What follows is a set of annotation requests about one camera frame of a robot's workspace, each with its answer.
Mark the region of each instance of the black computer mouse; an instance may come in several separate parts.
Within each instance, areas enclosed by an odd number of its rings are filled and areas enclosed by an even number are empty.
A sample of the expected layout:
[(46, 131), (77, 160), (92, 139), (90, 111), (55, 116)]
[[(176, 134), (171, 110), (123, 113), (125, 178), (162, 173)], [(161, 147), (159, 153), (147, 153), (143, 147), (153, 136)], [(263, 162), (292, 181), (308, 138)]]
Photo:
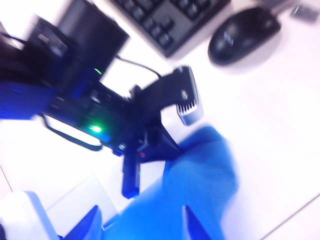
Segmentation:
[(208, 55), (218, 65), (232, 64), (279, 32), (281, 25), (268, 10), (254, 7), (228, 18), (213, 34)]

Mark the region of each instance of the green led light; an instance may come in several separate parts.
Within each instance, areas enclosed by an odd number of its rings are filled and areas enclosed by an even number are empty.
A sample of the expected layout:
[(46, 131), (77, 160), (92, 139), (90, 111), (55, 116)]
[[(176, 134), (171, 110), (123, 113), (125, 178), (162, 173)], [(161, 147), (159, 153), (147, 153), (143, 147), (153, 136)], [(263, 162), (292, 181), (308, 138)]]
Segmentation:
[(94, 69), (98, 74), (102, 75), (102, 72), (98, 69), (98, 68), (95, 68)]
[(95, 133), (101, 133), (102, 132), (102, 128), (99, 126), (91, 126), (90, 127), (91, 131), (95, 132)]

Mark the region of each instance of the white desk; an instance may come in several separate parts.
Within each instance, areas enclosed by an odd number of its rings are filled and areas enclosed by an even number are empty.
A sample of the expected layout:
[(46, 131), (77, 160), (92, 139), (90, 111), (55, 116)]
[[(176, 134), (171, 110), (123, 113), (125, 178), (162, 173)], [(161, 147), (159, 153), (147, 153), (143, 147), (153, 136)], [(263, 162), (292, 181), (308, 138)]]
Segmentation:
[[(30, 21), (26, 21), (30, 13), (54, 23), (63, 2), (7, 1), (0, 6), (1, 20), (4, 17), (9, 33), (24, 37), (24, 29), (30, 28)], [(198, 34), (196, 38), (204, 40), (183, 58), (165, 59), (112, 5), (104, 0), (94, 2), (131, 36), (120, 53), (122, 57), (145, 63), (162, 74), (177, 65), (192, 67), (205, 111), (199, 124), (209, 122), (226, 137), (237, 166), (240, 188), (222, 221), (228, 240), (262, 238), (320, 192), (319, 20), (309, 25), (291, 18), (291, 10), (285, 11), (279, 16), (282, 30), (278, 36), (239, 63), (218, 67), (209, 62), (207, 55), (216, 23)], [(320, 8), (320, 0), (304, 2)], [(233, 0), (233, 11), (253, 3)], [(229, 8), (217, 21), (230, 14)], [(154, 78), (143, 69), (115, 62), (104, 84), (126, 95), (134, 84), (143, 87)], [(182, 126), (174, 108), (163, 111), (163, 116), (165, 126), (177, 141), (196, 127)], [(128, 204), (120, 191), (122, 162), (108, 149), (92, 153), (73, 146), (47, 132), (39, 122), (1, 121), (0, 132), (1, 165), (14, 190), (33, 190), (44, 206), (50, 206), (57, 200), (57, 194), (51, 191), (63, 194), (93, 172), (118, 210)], [(22, 155), (33, 158), (22, 161)], [(143, 188), (161, 175), (161, 167), (163, 163), (143, 167)], [(50, 175), (52, 168), (61, 171), (59, 179)], [(44, 187), (43, 181), (50, 187)]]

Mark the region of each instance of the mouse cable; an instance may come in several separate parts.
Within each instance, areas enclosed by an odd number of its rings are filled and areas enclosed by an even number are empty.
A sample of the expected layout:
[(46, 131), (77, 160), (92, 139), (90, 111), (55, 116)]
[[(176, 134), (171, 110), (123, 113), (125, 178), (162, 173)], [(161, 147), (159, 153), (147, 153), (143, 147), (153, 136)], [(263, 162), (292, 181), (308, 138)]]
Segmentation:
[(155, 74), (158, 76), (158, 78), (161, 78), (161, 77), (162, 77), (162, 76), (160, 75), (160, 73), (158, 73), (157, 71), (151, 69), (151, 68), (148, 67), (148, 66), (142, 65), (142, 64), (137, 63), (137, 62), (134, 62), (134, 61), (130, 61), (130, 60), (124, 59), (124, 58), (122, 58), (122, 57), (119, 56), (119, 55), (116, 55), (115, 58), (116, 58), (116, 59), (119, 59), (119, 60), (121, 60), (121, 61), (124, 61), (124, 62), (126, 62), (126, 63), (133, 64), (133, 65), (137, 65), (137, 66), (139, 66), (139, 67), (145, 68), (145, 69), (147, 69), (147, 70), (155, 73)]
[[(22, 44), (26, 44), (26, 42), (27, 42), (27, 41), (22, 40), (22, 39), (20, 39), (20, 38), (18, 38), (18, 37), (11, 36), (10, 34), (5, 33), (5, 32), (1, 32), (1, 34), (2, 34), (4, 37), (6, 37), (6, 38), (16, 40), (16, 41), (18, 41), (18, 42), (20, 42), (20, 43), (22, 43)], [(161, 77), (162, 77), (157, 71), (151, 69), (151, 68), (148, 67), (148, 66), (142, 65), (142, 64), (137, 63), (137, 62), (134, 62), (134, 61), (130, 61), (130, 60), (125, 59), (125, 58), (122, 58), (122, 57), (119, 56), (119, 55), (116, 55), (115, 58), (116, 58), (116, 59), (119, 59), (119, 60), (121, 60), (121, 61), (123, 61), (123, 62), (126, 62), (126, 63), (129, 63), (129, 64), (133, 64), (133, 65), (136, 65), (136, 66), (145, 68), (145, 69), (147, 69), (147, 70), (155, 73), (155, 74), (158, 76), (158, 78), (161, 78)]]

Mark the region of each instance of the black keyboard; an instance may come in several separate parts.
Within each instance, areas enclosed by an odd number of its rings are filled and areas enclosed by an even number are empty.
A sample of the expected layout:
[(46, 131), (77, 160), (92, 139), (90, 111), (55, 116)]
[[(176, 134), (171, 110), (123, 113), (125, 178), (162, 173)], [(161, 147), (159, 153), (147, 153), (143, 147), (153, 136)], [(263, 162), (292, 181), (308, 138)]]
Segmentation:
[(110, 0), (166, 57), (231, 0)]

